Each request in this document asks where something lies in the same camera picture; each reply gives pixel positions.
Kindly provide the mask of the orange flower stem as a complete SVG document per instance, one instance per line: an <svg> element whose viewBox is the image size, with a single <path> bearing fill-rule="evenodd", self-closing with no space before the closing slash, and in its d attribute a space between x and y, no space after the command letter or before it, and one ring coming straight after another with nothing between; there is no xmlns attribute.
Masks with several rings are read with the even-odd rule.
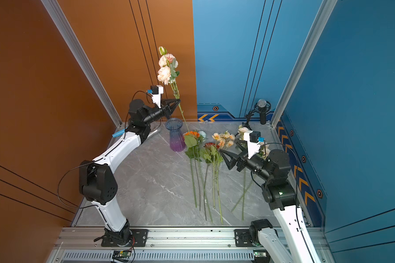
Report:
<svg viewBox="0 0 395 263"><path fill-rule="evenodd" d="M198 138L200 134L196 131L188 131L184 134L184 142L187 147L186 156L189 158L191 175L192 175L192 189L193 189L193 197L195 208L201 209L201 200L200 200L200 187L199 179L198 179L198 157L199 157L199 148L198 148Z"/></svg>

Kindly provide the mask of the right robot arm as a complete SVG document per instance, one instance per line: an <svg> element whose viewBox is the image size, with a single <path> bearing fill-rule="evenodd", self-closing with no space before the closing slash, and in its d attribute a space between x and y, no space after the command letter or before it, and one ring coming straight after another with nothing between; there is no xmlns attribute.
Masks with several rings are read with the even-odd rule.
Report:
<svg viewBox="0 0 395 263"><path fill-rule="evenodd" d="M261 245L275 263L319 263L321 261L307 231L302 209L297 198L297 187L288 181L291 170L288 154L280 149L271 150L266 159L259 155L247 157L226 150L220 151L228 169L247 168L251 174L264 180L262 196L278 220L286 245L279 240L268 220L253 221L249 227L251 241Z"/></svg>

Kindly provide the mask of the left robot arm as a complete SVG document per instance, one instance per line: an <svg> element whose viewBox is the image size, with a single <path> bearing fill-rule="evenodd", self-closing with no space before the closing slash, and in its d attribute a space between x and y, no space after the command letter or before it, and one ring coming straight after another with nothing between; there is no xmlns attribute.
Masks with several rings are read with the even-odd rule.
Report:
<svg viewBox="0 0 395 263"><path fill-rule="evenodd" d="M95 239L102 246L133 246L133 234L128 219L123 215L116 194L118 184L114 172L133 150L153 134L151 124L165 117L171 118L179 99L163 99L149 107L140 99L131 101L129 120L122 137L93 161L83 161L79 168L80 194L96 207L104 221L104 234Z"/></svg>

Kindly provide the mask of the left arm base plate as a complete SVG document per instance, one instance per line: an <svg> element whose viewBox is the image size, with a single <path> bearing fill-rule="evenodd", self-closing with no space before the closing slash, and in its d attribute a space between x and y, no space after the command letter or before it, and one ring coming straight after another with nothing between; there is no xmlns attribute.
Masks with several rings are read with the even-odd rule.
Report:
<svg viewBox="0 0 395 263"><path fill-rule="evenodd" d="M148 239L148 229L129 229L122 237L105 229L105 234L100 237L102 247L145 247Z"/></svg>

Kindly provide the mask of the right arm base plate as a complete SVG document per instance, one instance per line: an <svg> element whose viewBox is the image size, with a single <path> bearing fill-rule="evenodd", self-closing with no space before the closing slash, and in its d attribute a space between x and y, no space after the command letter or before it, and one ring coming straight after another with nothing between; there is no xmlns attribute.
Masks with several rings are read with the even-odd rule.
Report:
<svg viewBox="0 0 395 263"><path fill-rule="evenodd" d="M252 240L252 236L249 228L247 229L235 229L234 238L236 247L259 247L258 243Z"/></svg>

